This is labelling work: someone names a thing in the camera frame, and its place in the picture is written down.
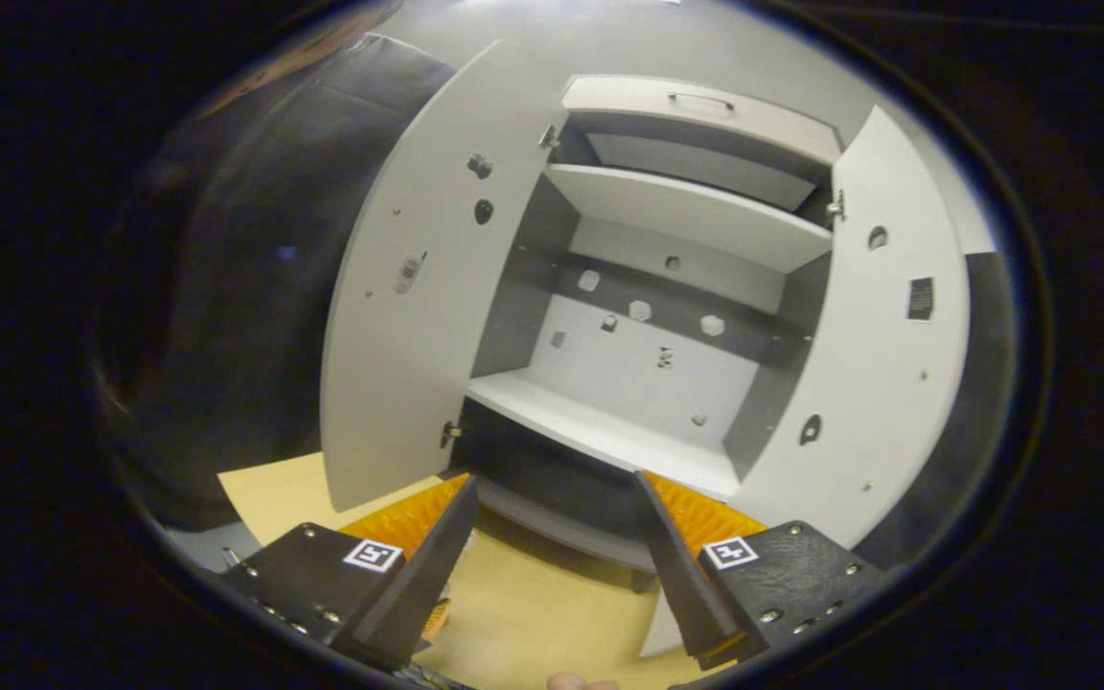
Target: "open cabinet door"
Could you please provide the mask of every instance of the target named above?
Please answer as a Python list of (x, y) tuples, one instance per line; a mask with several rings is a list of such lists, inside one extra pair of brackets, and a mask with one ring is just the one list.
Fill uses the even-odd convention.
[(496, 42), (446, 83), (357, 219), (321, 374), (337, 511), (448, 464), (444, 429), (459, 418), (505, 258), (548, 161), (541, 136), (565, 121), (561, 93), (534, 86), (526, 60)]
[(832, 166), (832, 257), (788, 407), (732, 505), (847, 549), (889, 513), (948, 418), (969, 332), (964, 256), (932, 173), (875, 108)]

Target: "drawer handle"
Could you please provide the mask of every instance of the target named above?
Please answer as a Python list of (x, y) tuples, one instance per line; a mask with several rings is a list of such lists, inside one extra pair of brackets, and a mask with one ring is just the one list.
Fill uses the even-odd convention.
[(701, 100), (713, 100), (715, 104), (726, 105), (728, 110), (735, 109), (735, 104), (731, 104), (730, 100), (723, 100), (722, 98), (715, 98), (713, 96), (700, 96), (697, 95), (697, 93), (678, 93), (672, 91), (667, 93), (667, 97), (671, 98), (671, 100), (679, 100), (680, 97), (701, 98)]

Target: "wooden floor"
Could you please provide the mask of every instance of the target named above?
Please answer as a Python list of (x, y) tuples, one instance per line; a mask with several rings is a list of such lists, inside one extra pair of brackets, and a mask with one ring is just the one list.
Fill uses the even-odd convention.
[[(221, 476), (264, 545), (301, 521), (341, 528), (435, 481), (429, 477), (337, 513), (320, 454)], [(556, 672), (614, 679), (623, 690), (661, 689), (705, 676), (683, 650), (639, 658), (657, 587), (636, 594), (629, 584), (630, 571), (618, 564), (481, 511), (448, 581), (446, 627), (413, 660), (479, 690), (539, 690)]]

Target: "cabinet door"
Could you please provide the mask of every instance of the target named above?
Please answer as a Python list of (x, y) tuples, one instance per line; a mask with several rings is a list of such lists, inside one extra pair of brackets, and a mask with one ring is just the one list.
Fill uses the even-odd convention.
[[(485, 49), (407, 127), (369, 191), (326, 331), (321, 438), (337, 511), (446, 468), (479, 337), (565, 114), (529, 57)], [(481, 155), (490, 173), (477, 174)]]
[(965, 358), (969, 287), (932, 173), (880, 108), (832, 166), (832, 190), (846, 217), (834, 223), (809, 358), (731, 502), (767, 524), (807, 520), (851, 548), (940, 437)]

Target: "finger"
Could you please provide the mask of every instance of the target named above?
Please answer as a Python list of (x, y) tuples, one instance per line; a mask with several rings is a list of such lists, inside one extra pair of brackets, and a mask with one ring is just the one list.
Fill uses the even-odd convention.
[(586, 681), (571, 672), (549, 676), (549, 690), (584, 690)]

